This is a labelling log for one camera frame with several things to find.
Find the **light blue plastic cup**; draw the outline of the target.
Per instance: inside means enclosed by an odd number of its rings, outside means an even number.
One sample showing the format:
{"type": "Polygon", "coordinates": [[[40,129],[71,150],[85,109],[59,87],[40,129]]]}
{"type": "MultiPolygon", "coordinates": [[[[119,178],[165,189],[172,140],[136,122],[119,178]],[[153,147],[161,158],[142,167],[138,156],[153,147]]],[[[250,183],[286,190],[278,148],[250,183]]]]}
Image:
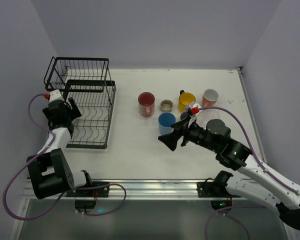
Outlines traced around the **light blue plastic cup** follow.
{"type": "Polygon", "coordinates": [[[176,123],[176,117],[170,112],[163,112],[158,117],[158,126],[160,135],[166,135],[173,132],[171,125],[176,123]]]}

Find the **pink square mug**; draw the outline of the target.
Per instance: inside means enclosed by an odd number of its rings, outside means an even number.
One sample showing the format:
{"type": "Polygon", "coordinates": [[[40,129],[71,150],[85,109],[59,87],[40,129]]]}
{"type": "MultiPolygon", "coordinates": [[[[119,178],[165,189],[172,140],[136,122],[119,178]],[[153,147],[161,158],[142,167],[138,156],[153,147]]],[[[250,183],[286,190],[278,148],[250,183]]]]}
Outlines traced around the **pink square mug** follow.
{"type": "Polygon", "coordinates": [[[212,107],[215,105],[219,98],[219,94],[214,89],[207,89],[202,95],[202,106],[203,107],[212,107]]]}

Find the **translucent pink plastic cup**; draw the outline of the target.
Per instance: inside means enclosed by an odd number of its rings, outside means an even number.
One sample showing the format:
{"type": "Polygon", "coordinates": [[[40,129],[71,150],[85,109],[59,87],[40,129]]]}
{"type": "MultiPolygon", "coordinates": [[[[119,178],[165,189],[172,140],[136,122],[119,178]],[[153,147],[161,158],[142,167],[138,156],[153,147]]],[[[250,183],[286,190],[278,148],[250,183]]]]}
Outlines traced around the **translucent pink plastic cup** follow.
{"type": "Polygon", "coordinates": [[[188,112],[184,111],[180,115],[180,120],[182,121],[182,120],[186,119],[188,116],[189,116],[188,112]]]}

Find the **yellow mug black handle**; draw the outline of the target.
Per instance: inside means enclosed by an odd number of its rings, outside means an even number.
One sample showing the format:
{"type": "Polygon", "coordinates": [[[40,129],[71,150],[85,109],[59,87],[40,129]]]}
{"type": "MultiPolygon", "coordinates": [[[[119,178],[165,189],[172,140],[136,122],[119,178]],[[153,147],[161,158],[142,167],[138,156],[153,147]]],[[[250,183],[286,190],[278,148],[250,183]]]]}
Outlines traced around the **yellow mug black handle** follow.
{"type": "Polygon", "coordinates": [[[192,93],[185,92],[184,90],[180,90],[177,108],[182,113],[185,111],[187,105],[195,101],[196,101],[196,97],[192,93]]]}

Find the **pink speckled mug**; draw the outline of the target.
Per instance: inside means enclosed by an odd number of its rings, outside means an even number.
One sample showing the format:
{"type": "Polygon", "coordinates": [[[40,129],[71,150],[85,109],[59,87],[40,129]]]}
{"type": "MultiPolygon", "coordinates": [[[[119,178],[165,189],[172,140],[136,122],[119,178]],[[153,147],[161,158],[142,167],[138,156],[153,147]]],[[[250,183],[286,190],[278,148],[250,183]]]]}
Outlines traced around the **pink speckled mug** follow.
{"type": "Polygon", "coordinates": [[[145,118],[151,117],[155,111],[155,96],[150,92],[143,92],[137,100],[140,115],[145,118]]]}

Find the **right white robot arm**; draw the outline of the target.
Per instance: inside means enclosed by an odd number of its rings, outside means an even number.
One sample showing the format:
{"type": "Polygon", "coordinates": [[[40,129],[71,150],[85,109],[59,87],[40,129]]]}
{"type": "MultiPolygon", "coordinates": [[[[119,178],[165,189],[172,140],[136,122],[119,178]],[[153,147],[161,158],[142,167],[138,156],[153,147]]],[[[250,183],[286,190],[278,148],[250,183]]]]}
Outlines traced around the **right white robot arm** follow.
{"type": "Polygon", "coordinates": [[[252,180],[245,181],[227,171],[220,171],[209,187],[217,194],[240,196],[273,210],[288,226],[300,231],[300,185],[253,156],[251,149],[231,138],[231,130],[220,119],[210,120],[206,128],[189,119],[172,125],[173,132],[161,135],[158,140],[171,151],[194,143],[216,154],[216,160],[226,168],[237,171],[252,180]]]}

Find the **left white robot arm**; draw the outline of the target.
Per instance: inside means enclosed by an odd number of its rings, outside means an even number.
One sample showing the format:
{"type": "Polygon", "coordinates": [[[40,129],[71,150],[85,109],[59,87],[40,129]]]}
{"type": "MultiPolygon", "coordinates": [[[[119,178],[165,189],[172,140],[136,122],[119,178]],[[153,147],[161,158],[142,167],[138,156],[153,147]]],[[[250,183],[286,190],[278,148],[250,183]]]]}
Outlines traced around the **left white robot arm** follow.
{"type": "Polygon", "coordinates": [[[48,107],[42,110],[48,120],[48,139],[43,153],[27,167],[32,188],[38,199],[80,187],[91,187],[92,180],[86,170],[72,172],[64,150],[73,137],[73,120],[82,116],[73,98],[67,103],[63,97],[45,95],[48,107]]]}

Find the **beige speckled ceramic cup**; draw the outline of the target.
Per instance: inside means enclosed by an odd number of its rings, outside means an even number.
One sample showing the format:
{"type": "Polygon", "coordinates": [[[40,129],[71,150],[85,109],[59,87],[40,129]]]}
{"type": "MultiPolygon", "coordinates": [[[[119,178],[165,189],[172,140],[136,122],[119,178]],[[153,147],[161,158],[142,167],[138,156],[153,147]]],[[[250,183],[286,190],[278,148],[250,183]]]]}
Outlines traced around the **beige speckled ceramic cup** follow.
{"type": "Polygon", "coordinates": [[[163,113],[170,113],[173,110],[173,102],[169,99],[164,99],[160,102],[160,110],[163,113]]]}

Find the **clear glass cup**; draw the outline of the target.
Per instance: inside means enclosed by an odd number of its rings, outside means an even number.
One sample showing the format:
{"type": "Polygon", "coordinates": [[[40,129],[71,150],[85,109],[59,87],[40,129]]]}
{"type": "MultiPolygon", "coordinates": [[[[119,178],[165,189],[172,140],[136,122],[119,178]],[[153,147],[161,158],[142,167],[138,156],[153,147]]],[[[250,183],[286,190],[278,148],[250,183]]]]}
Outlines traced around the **clear glass cup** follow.
{"type": "Polygon", "coordinates": [[[203,110],[200,113],[200,115],[197,117],[196,123],[200,127],[206,128],[207,123],[210,120],[219,119],[219,118],[220,118],[220,115],[219,115],[219,113],[216,110],[214,110],[214,109],[206,109],[206,110],[203,110]]]}

